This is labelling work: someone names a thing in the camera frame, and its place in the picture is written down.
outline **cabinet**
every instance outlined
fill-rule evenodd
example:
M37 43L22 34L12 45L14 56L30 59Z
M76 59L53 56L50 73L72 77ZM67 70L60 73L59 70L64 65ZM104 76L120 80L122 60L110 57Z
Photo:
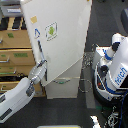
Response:
M0 94L13 89L35 66L27 30L21 29L24 20L21 18L19 28L15 30L12 29L14 21L15 17L8 18L8 27L0 31ZM34 88L36 97L45 96L40 83Z

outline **handle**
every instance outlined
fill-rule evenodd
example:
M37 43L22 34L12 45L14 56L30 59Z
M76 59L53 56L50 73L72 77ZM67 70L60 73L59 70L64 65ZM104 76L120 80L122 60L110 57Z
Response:
M14 72L0 72L0 75L9 75L9 74L15 74L16 73L16 69L14 70Z
M9 58L6 61L0 61L0 63L8 63L9 62Z

